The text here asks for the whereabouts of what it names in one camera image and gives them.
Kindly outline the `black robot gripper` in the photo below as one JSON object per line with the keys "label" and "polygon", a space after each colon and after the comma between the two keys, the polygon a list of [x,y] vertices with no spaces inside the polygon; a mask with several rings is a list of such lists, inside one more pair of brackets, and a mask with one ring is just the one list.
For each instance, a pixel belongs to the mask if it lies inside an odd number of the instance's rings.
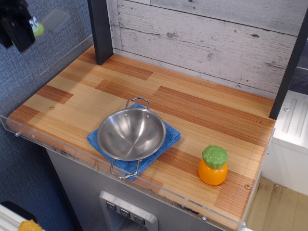
{"label": "black robot gripper", "polygon": [[19,52],[26,51],[34,42],[32,26],[36,19],[28,11],[26,0],[0,1],[0,43],[5,48],[14,46]]}

